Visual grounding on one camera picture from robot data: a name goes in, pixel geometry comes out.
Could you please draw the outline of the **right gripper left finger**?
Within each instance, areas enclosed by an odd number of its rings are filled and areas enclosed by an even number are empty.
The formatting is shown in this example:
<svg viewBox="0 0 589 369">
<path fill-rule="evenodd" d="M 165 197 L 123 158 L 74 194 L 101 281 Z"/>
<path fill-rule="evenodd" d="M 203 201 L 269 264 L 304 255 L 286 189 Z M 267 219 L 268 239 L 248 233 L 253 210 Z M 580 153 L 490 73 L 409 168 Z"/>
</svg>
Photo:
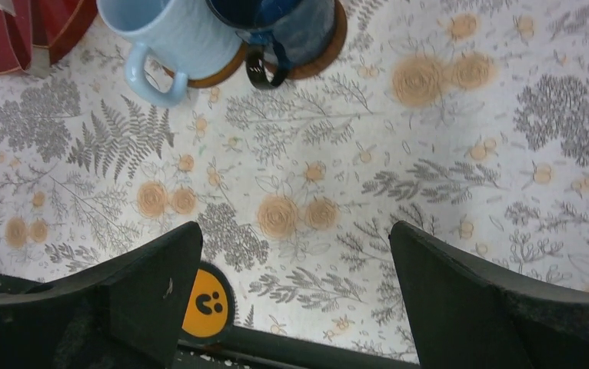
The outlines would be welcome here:
<svg viewBox="0 0 589 369">
<path fill-rule="evenodd" d="M 0 368 L 170 368 L 202 248 L 190 221 L 54 281 L 0 274 Z"/>
</svg>

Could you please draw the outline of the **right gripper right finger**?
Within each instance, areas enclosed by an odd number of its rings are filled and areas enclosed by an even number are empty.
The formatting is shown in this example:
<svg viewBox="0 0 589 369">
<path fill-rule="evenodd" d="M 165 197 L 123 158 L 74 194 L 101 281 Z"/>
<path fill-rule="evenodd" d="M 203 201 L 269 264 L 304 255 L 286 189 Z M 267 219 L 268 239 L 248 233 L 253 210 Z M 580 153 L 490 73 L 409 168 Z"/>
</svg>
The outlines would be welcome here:
<svg viewBox="0 0 589 369">
<path fill-rule="evenodd" d="M 423 368 L 589 368 L 589 293 L 397 222 L 391 253 Z"/>
</svg>

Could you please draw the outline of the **light brown wooden coaster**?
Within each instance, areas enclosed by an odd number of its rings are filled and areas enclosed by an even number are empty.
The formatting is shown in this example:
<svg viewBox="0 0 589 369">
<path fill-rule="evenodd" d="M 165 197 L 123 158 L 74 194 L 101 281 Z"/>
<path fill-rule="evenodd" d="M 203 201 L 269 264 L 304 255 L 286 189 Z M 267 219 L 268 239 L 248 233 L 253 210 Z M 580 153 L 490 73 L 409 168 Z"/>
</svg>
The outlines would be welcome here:
<svg viewBox="0 0 589 369">
<path fill-rule="evenodd" d="M 167 97 L 184 94 L 186 88 L 208 88 L 230 77 L 244 61 L 244 42 L 230 35 L 177 33 L 167 39 L 134 43 L 131 53 L 151 56 L 173 78 Z"/>
</svg>

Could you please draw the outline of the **white cat-paw food tongs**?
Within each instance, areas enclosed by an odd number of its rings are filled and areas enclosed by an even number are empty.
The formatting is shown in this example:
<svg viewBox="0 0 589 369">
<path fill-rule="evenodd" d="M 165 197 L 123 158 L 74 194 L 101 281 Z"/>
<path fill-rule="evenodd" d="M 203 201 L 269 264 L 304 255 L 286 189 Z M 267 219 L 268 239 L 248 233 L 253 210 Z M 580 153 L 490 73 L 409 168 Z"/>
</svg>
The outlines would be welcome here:
<svg viewBox="0 0 589 369">
<path fill-rule="evenodd" d="M 0 1 L 5 34 L 20 69 L 36 78 L 50 75 L 48 36 L 39 1 Z"/>
</svg>

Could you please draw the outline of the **light blue mug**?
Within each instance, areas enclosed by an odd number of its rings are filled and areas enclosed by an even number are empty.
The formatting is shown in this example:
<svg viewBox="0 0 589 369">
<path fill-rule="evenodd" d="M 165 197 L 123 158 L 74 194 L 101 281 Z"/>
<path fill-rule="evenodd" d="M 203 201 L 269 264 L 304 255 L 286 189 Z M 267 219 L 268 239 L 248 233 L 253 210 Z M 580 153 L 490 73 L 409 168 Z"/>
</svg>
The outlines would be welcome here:
<svg viewBox="0 0 589 369">
<path fill-rule="evenodd" d="M 131 43 L 125 63 L 130 89 L 153 105 L 174 107 L 188 88 L 217 85 L 242 63 L 242 40 L 213 14 L 205 0 L 98 0 L 96 4 L 104 23 Z M 160 91 L 146 78 L 148 58 L 172 72 L 167 91 Z"/>
</svg>

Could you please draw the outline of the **dark brown wooden coaster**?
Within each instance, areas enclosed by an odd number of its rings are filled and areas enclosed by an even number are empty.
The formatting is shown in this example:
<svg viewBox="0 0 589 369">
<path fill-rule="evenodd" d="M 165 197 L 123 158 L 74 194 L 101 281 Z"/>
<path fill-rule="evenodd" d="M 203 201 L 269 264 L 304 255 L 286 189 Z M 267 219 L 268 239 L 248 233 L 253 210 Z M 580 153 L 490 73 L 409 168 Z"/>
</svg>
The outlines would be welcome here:
<svg viewBox="0 0 589 369">
<path fill-rule="evenodd" d="M 339 56 L 348 17 L 339 1 L 300 1 L 273 28 L 275 40 L 265 50 L 270 72 L 288 71 L 288 79 L 311 78 Z"/>
</svg>

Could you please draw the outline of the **dark red round tray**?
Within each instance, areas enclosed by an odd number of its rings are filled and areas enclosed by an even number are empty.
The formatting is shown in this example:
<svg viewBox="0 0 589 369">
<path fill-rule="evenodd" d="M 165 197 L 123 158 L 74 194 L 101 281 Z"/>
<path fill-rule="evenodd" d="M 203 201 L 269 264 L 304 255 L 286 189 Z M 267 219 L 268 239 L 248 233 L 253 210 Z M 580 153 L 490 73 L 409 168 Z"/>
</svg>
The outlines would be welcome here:
<svg viewBox="0 0 589 369">
<path fill-rule="evenodd" d="M 95 1 L 39 1 L 48 36 L 51 66 L 61 61 L 82 39 L 98 9 Z M 10 49 L 0 12 L 0 75 L 23 73 Z"/>
</svg>

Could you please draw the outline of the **dark blue mug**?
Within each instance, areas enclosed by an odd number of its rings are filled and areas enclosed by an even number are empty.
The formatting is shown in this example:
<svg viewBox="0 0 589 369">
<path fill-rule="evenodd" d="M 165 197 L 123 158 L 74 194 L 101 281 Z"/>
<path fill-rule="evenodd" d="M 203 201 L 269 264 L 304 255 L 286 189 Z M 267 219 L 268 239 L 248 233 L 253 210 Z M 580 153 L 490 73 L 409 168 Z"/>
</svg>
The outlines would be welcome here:
<svg viewBox="0 0 589 369">
<path fill-rule="evenodd" d="M 291 71 L 322 55 L 331 42 L 334 1 L 208 1 L 212 13 L 247 44 L 245 71 L 253 87 L 279 87 Z"/>
</svg>

